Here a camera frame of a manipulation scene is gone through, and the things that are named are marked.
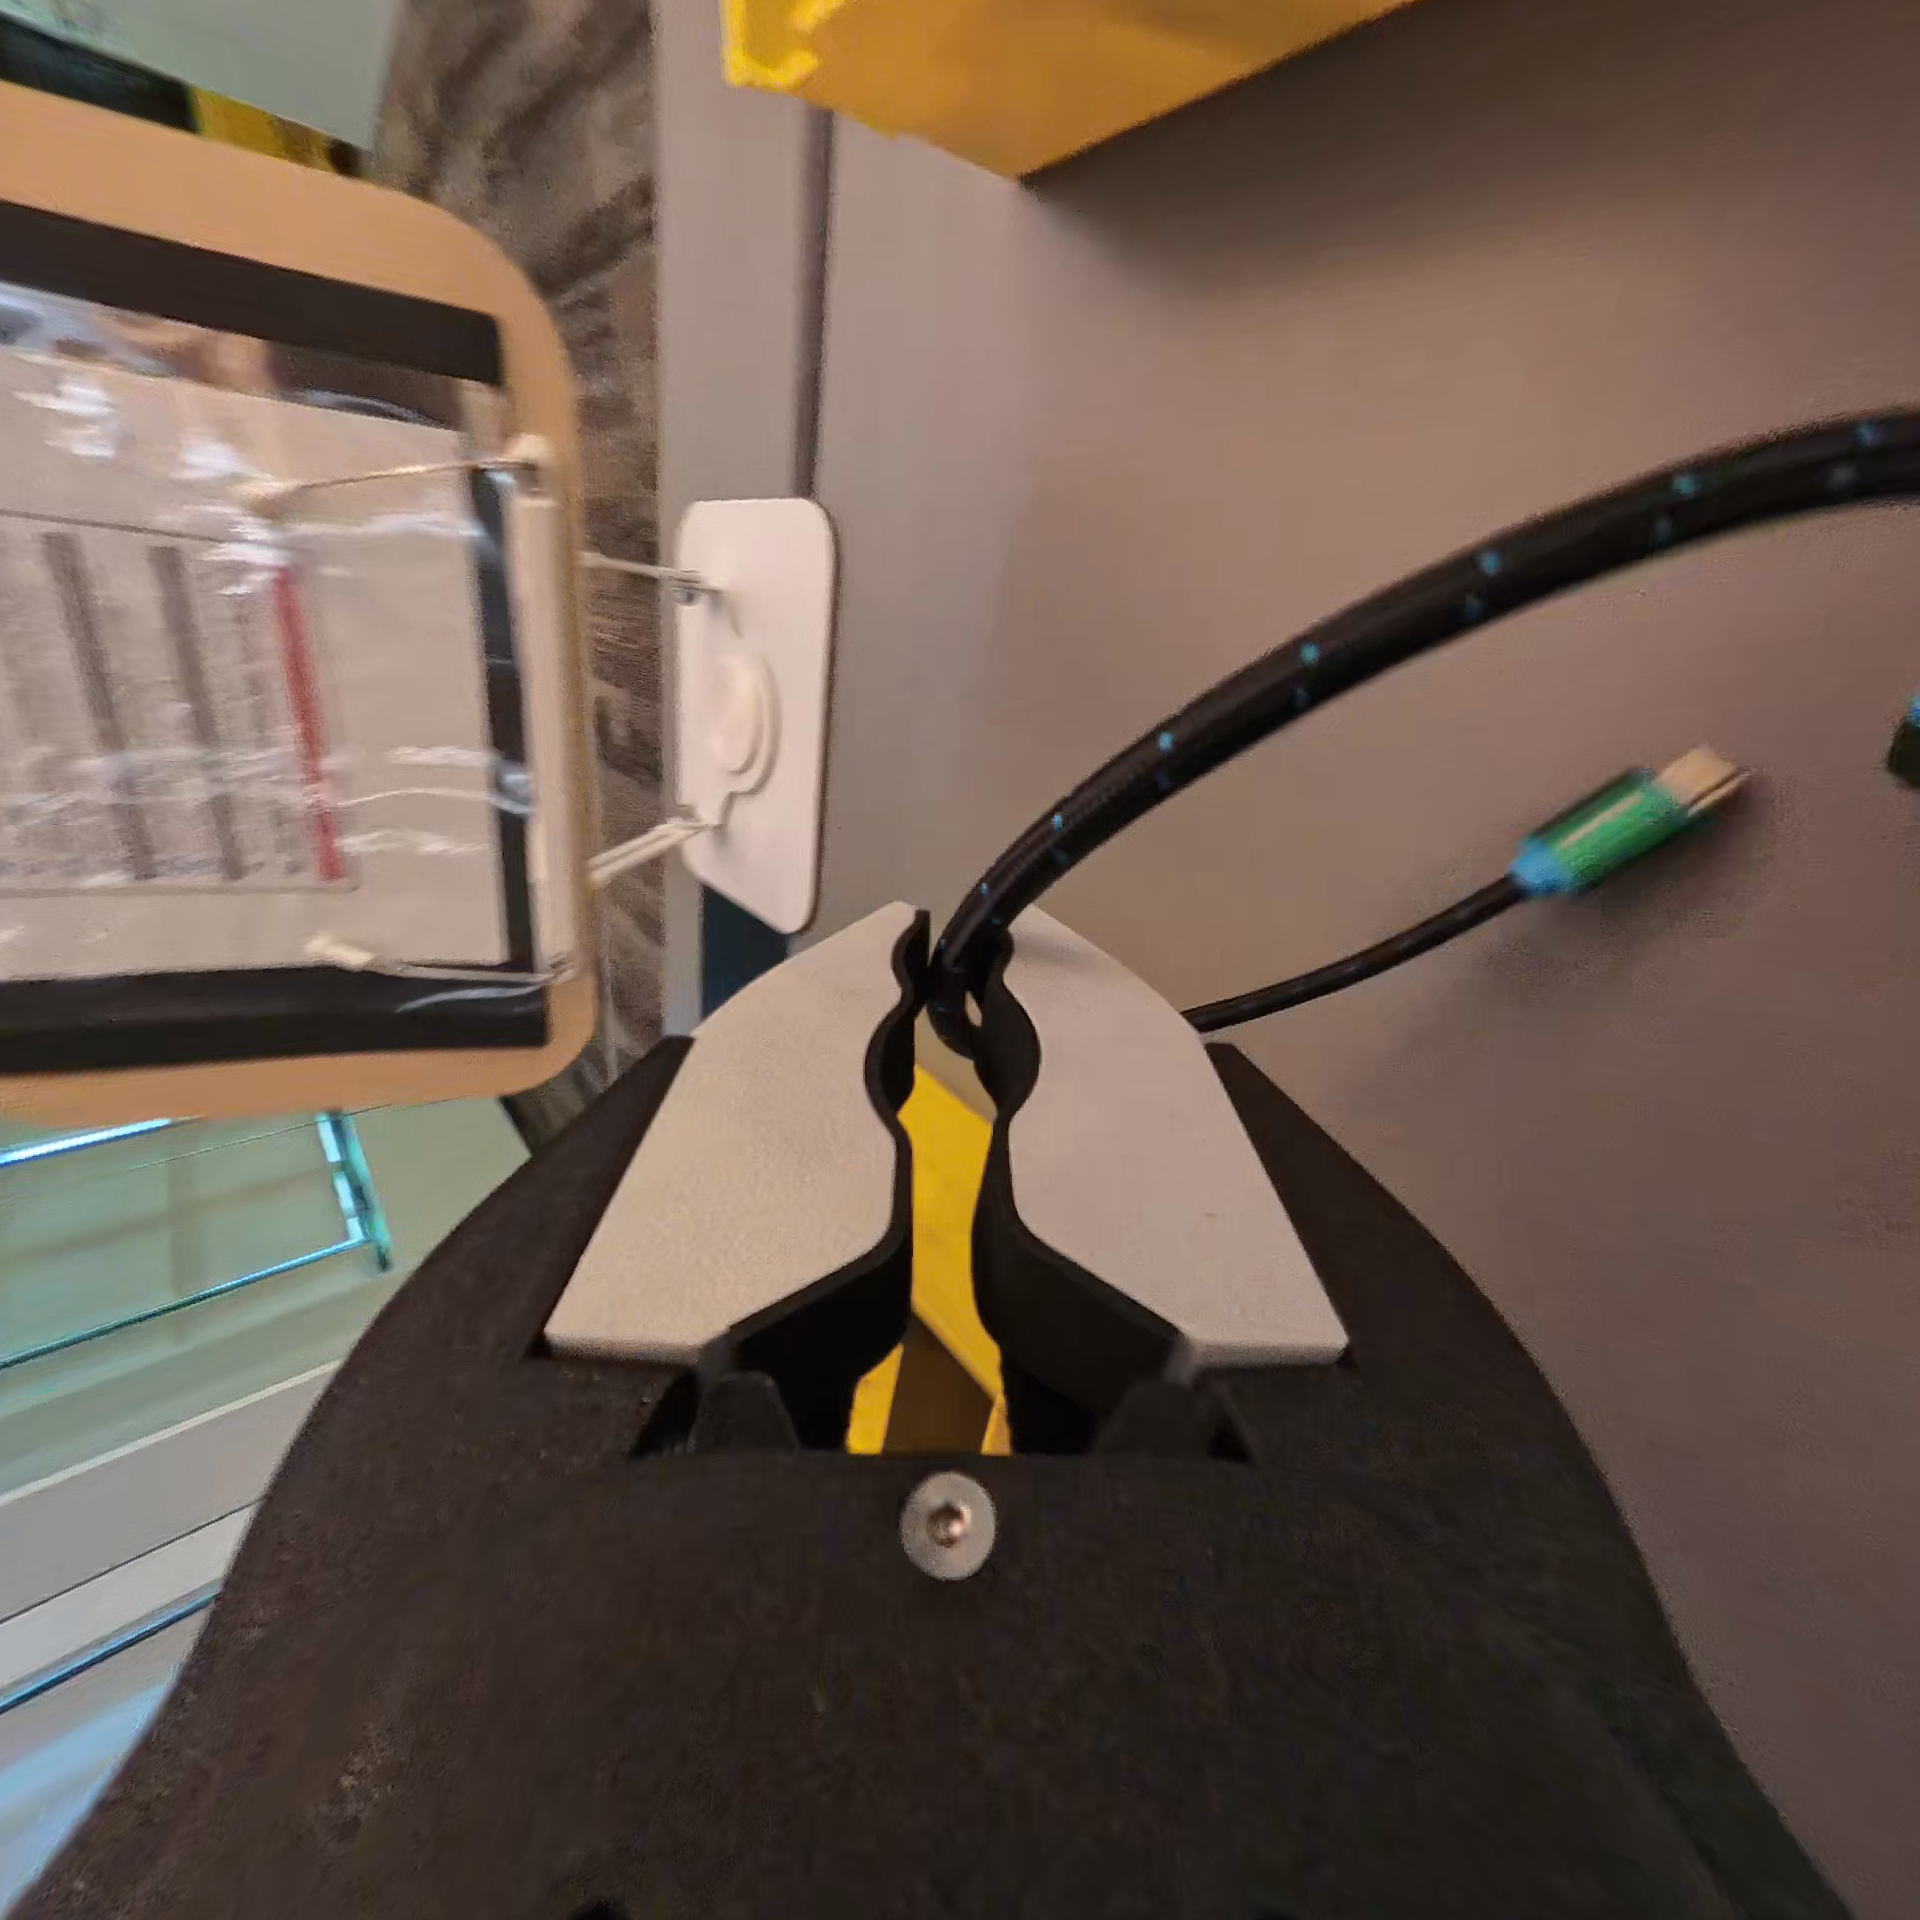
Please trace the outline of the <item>large framed window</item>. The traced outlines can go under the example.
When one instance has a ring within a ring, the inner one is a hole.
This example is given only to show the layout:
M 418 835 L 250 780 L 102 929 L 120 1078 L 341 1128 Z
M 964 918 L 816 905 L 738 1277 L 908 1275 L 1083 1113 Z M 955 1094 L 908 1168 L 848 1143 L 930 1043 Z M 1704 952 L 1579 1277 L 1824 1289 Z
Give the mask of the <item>large framed window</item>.
M 280 1279 L 394 1269 L 347 1113 L 5 1128 L 5 1374 Z

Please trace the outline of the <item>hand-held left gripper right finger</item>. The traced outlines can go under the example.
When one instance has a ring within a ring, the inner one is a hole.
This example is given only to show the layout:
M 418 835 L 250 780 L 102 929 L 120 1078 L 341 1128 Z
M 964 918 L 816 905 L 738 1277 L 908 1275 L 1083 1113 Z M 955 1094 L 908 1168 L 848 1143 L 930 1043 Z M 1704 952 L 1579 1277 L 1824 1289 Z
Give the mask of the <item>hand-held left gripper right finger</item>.
M 971 1229 L 1018 1453 L 1082 1453 L 1134 1390 L 1334 1364 L 1348 1333 L 1206 1044 L 1029 908 L 976 1031 L 992 1143 Z

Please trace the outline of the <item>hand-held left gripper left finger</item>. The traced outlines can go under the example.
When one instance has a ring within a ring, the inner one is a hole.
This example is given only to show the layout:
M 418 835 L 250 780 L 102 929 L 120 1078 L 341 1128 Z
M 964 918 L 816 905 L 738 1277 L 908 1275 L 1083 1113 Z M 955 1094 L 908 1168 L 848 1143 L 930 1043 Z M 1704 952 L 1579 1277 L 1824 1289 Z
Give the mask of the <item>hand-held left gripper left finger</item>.
M 550 1352 L 765 1375 L 842 1452 L 904 1335 L 915 1023 L 928 912 L 890 903 L 789 955 L 691 1035 L 543 1324 Z

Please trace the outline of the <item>white document stand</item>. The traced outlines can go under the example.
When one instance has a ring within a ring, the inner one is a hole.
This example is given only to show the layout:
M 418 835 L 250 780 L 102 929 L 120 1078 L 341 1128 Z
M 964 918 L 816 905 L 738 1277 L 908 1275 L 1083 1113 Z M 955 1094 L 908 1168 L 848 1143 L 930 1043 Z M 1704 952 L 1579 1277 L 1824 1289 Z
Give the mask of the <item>white document stand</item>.
M 571 542 L 560 505 L 560 454 L 538 435 L 460 459 L 326 472 L 262 476 L 239 497 L 266 520 L 294 524 L 349 492 L 484 479 L 506 488 L 511 635 L 560 641 L 574 589 L 621 579 L 664 589 L 675 667 L 670 742 L 676 796 L 663 822 L 604 852 L 586 852 L 543 788 L 560 773 L 563 721 L 552 662 L 524 662 L 534 759 L 510 785 L 510 825 L 531 835 L 534 958 L 456 966 L 398 958 L 364 935 L 315 932 L 303 952 L 328 969 L 430 980 L 450 991 L 541 991 L 588 972 L 586 909 L 615 878 L 684 857 L 692 878 L 791 935 L 818 905 L 826 828 L 828 692 L 837 598 L 837 542 L 812 497 L 696 500 L 678 524 L 670 564 L 615 560 Z

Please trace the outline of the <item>yellow plastic bin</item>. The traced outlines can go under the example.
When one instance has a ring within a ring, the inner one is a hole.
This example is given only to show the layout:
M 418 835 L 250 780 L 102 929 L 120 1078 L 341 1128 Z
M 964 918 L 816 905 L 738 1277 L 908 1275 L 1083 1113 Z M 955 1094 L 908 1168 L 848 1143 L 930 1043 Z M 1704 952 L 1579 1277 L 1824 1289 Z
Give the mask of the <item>yellow plastic bin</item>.
M 1398 1 L 723 1 L 733 87 L 1034 175 Z
M 911 1319 L 854 1388 L 848 1452 L 1005 1453 L 1002 1352 L 973 1294 L 973 1212 L 992 1127 L 928 1070 L 900 1113 L 915 1155 Z

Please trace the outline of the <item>laminated instruction sheet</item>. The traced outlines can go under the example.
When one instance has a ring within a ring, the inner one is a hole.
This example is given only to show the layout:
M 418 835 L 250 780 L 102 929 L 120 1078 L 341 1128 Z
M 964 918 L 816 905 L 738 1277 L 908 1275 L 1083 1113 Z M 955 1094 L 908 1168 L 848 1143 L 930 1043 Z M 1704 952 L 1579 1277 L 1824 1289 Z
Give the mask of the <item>laminated instruction sheet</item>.
M 5 980 L 511 960 L 462 420 L 5 350 Z

